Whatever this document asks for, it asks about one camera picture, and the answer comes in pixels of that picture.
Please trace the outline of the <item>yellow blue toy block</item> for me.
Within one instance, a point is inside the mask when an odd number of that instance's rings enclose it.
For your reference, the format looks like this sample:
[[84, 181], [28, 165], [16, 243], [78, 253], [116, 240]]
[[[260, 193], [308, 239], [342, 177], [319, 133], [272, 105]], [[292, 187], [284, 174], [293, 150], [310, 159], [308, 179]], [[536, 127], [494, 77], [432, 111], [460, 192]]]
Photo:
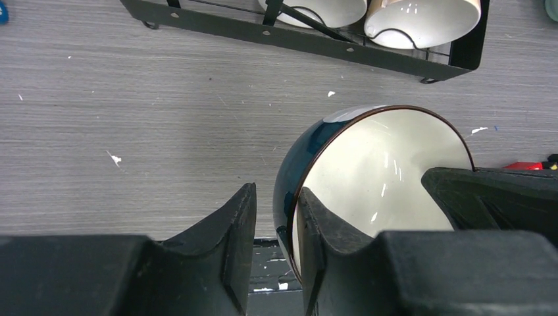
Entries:
[[9, 22], [9, 11], [2, 0], [0, 0], [0, 25], [5, 25]]

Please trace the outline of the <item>dark blue owl block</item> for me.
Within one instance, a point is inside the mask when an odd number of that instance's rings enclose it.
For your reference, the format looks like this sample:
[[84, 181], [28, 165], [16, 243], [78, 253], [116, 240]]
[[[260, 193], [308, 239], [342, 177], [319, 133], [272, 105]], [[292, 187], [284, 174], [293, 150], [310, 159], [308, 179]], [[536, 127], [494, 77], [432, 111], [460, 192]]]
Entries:
[[541, 164], [544, 170], [556, 171], [558, 169], [558, 154], [554, 153], [549, 155], [547, 160], [541, 162]]

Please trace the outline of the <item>cream bowl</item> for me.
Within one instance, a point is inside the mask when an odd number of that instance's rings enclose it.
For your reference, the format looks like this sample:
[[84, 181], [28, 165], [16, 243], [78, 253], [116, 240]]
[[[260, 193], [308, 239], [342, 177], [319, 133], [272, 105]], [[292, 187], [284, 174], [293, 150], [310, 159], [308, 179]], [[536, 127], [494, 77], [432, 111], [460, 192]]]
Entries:
[[358, 22], [368, 6], [366, 0], [285, 0], [283, 3], [330, 28]]
[[363, 30], [392, 49], [425, 49], [468, 34], [480, 21], [479, 1], [371, 1]]

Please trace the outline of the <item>cream bowl right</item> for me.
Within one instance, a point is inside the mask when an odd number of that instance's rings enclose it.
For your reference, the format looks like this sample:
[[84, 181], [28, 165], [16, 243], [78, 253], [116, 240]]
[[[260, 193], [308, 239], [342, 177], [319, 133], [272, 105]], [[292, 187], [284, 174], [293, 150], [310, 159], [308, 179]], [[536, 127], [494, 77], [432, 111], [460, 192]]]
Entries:
[[363, 30], [392, 49], [425, 49], [468, 34], [480, 21], [479, 1], [371, 1]]

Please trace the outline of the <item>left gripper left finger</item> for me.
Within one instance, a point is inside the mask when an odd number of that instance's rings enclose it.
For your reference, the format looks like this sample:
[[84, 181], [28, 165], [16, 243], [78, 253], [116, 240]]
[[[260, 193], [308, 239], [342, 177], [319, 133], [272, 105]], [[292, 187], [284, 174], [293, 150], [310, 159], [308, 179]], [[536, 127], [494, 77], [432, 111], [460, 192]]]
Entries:
[[245, 315], [257, 191], [164, 241], [132, 234], [1, 237], [2, 315]]

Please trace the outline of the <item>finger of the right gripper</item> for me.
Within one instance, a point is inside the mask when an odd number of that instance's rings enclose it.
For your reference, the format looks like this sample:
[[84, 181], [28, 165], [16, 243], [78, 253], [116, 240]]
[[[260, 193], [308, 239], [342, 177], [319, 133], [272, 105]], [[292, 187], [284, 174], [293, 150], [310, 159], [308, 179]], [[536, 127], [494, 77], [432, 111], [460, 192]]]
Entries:
[[525, 230], [557, 244], [557, 171], [436, 167], [421, 183], [456, 230]]

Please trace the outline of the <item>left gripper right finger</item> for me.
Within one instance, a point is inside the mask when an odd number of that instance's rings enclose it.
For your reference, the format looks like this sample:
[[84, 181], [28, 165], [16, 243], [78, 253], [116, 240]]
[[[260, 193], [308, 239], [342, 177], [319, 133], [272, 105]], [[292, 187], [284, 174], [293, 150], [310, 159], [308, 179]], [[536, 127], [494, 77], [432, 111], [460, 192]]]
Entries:
[[308, 188], [297, 210], [306, 315], [556, 315], [557, 250], [526, 231], [383, 231]]

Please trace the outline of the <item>cream bowl left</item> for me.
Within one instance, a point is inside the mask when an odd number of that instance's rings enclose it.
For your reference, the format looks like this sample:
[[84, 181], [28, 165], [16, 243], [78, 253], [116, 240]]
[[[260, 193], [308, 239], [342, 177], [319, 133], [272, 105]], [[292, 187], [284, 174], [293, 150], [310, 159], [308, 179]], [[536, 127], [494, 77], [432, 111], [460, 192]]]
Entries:
[[368, 6], [366, 0], [285, 0], [283, 3], [330, 28], [358, 22]]

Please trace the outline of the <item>red grid block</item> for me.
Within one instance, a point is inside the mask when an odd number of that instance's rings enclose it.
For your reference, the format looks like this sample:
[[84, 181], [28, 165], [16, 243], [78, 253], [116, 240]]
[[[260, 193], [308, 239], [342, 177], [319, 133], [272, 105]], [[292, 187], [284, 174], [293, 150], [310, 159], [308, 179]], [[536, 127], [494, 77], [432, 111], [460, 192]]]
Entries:
[[517, 169], [517, 170], [543, 170], [542, 162], [516, 162], [504, 167], [504, 169]]

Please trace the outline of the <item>dark teal bowl white foot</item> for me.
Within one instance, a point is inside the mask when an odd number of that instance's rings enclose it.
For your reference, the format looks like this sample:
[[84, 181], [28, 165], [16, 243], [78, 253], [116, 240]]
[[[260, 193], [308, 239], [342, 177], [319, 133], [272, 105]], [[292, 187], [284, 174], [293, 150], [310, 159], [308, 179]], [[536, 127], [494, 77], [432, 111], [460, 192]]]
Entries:
[[276, 234], [295, 277], [302, 277], [303, 188], [371, 237], [383, 230], [453, 230], [421, 182], [436, 167], [471, 171], [474, 161], [457, 129], [423, 107], [350, 107], [314, 123], [284, 157], [272, 198]]

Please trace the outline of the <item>mint green bowl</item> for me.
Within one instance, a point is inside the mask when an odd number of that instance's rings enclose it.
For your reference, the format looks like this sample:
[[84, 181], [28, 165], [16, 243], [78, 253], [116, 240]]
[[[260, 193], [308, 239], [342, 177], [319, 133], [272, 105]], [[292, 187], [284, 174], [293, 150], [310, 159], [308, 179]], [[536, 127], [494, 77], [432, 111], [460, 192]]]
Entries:
[[558, 0], [545, 0], [544, 9], [552, 21], [558, 22]]

